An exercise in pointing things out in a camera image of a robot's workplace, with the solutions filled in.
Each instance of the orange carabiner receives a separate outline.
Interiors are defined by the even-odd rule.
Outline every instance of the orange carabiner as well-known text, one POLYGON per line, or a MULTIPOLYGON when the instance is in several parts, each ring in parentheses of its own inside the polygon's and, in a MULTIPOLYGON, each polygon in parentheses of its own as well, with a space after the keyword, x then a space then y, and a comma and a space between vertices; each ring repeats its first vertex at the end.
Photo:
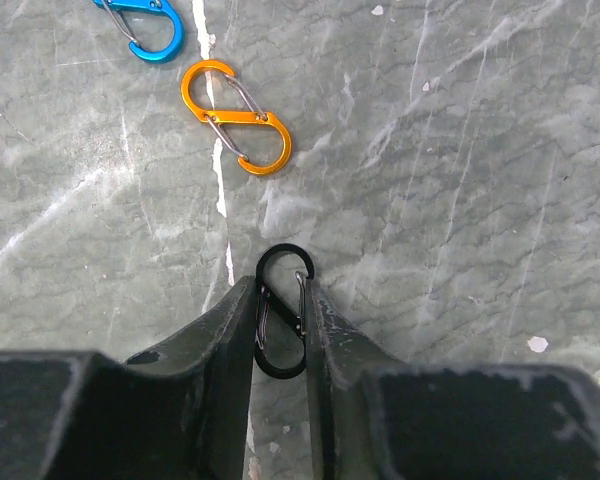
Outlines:
POLYGON ((282 124, 278 117, 271 112, 263 111, 249 94, 247 89, 236 78, 234 71, 226 63, 218 60, 203 60, 193 65, 182 78, 181 84, 182 99, 189 110, 202 123, 208 123, 216 132, 220 140, 226 147, 238 156, 238 163, 247 172, 254 175, 270 175, 284 167, 291 157, 291 135, 282 124), (205 110, 195 104, 191 98, 191 84, 196 77, 208 71, 220 72, 233 88, 235 88, 243 98, 251 111, 236 110, 205 110), (221 125, 224 123, 236 123, 240 125, 267 125, 275 128, 282 137, 282 153, 280 157, 270 165, 258 166, 249 161, 249 158, 236 148, 221 125))

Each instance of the black carabiner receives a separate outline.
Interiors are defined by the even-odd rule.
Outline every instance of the black carabiner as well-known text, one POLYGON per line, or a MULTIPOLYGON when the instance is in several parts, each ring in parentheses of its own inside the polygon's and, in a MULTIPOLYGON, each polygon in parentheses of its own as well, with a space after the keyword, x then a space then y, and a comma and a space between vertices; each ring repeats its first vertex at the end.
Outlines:
POLYGON ((256 331, 256 343, 253 356, 256 359, 256 363, 260 370, 269 375, 270 377, 277 378, 280 380, 287 380, 289 378, 297 377, 305 369, 305 330, 304 330, 304 280, 312 280, 315 276, 315 267, 313 260, 309 254, 297 245, 292 243, 279 243, 269 248, 262 254, 258 264, 256 265, 256 285, 260 290, 260 297, 258 298, 258 327, 256 331), (267 284, 264 278, 264 269, 267 262, 277 254, 289 254, 293 253, 298 255, 304 262, 305 268, 307 269, 307 276, 304 277, 301 273, 296 272, 296 279, 300 284, 300 311, 296 314, 287 303, 280 298, 267 284), (266 341, 265 328, 267 324, 267 316, 269 308, 272 308, 280 318, 287 324, 287 326, 293 330, 293 333, 302 341, 302 360, 297 365, 290 368, 278 368, 272 365, 264 355, 264 344, 266 341))

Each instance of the gray marble surface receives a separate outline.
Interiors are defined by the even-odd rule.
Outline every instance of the gray marble surface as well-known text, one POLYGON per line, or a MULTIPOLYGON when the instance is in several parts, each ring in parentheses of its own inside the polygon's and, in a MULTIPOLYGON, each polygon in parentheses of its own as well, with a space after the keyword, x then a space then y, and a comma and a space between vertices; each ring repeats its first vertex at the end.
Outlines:
MULTIPOLYGON (((0 348, 123 359, 291 241, 404 360, 600 383, 600 0, 172 3, 188 42, 151 67, 90 0, 0 1, 0 348), (248 175, 182 103, 209 56, 291 131, 278 174, 248 175)), ((127 19, 168 42, 168 20, 127 19)), ((310 478, 303 377, 256 370, 252 397, 245 477, 310 478)))

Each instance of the marble countertop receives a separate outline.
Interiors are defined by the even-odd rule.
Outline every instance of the marble countertop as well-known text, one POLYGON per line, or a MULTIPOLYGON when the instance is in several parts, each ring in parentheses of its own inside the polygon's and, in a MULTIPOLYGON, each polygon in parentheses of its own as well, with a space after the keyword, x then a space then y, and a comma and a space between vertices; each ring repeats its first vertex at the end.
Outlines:
MULTIPOLYGON (((403 360, 600 383, 600 0, 172 4, 188 41, 155 67, 90 0, 0 2, 1 349, 123 359, 290 241, 403 360), (203 58, 291 131, 279 173, 247 174, 183 104, 203 58)), ((280 148, 230 134, 264 163, 280 148)), ((311 478, 303 381, 254 371, 246 478, 311 478)))

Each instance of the carabiner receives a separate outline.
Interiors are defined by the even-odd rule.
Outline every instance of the carabiner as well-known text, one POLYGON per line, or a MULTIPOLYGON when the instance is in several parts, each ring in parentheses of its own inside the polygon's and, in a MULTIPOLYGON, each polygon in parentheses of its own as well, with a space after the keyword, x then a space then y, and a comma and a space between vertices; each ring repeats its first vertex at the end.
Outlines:
POLYGON ((256 363, 264 373, 270 377, 277 378, 280 380, 286 380, 289 378, 297 377, 300 375, 306 366, 305 360, 305 315, 304 315, 304 302, 305 302, 305 279, 311 280, 315 276, 315 267, 313 260, 309 254, 297 245, 292 243, 280 243, 274 245, 269 250, 262 254, 258 264, 256 266, 256 286, 260 289, 260 297, 258 298, 258 327, 256 330, 256 345, 254 349, 254 357, 256 363), (307 269, 307 275, 303 276, 300 272, 296 272, 296 280, 300 284, 300 309, 298 313, 294 313, 293 310, 287 305, 287 303, 280 298, 267 284, 264 279, 264 269, 267 262, 279 253, 293 253, 298 255, 304 262, 305 268, 307 269), (267 341, 266 326, 269 309, 273 308, 275 312, 280 315, 280 318, 287 324, 293 333, 302 341, 302 360, 290 368, 278 368, 269 363, 264 355, 264 346, 267 341))
POLYGON ((284 167, 291 156, 291 135, 282 124, 278 117, 271 112, 263 111, 249 94, 245 86, 236 78, 235 72, 226 63, 218 60, 203 60, 193 65, 182 78, 181 84, 182 99, 189 110, 202 123, 208 123, 216 132, 216 135, 222 140, 225 146, 238 156, 238 163, 247 172, 253 175, 270 175, 284 167), (251 111, 235 110, 205 110, 193 101, 191 98, 191 84, 198 75, 216 71, 224 75, 225 79, 233 88, 235 88, 242 99, 245 101, 251 111), (275 128, 282 137, 282 153, 280 157, 270 165, 258 166, 249 161, 249 158, 242 153, 231 141, 226 132, 222 129, 224 123, 236 123, 241 125, 266 125, 275 128))
POLYGON ((98 7, 107 11, 116 27, 130 40, 129 49, 133 54, 147 63, 167 63, 178 56, 184 45, 184 25, 178 13, 169 4, 168 0, 93 0, 98 7), (173 38, 171 43, 159 52, 148 52, 140 46, 138 39, 131 33, 124 23, 120 12, 150 13, 164 15, 173 22, 173 38))

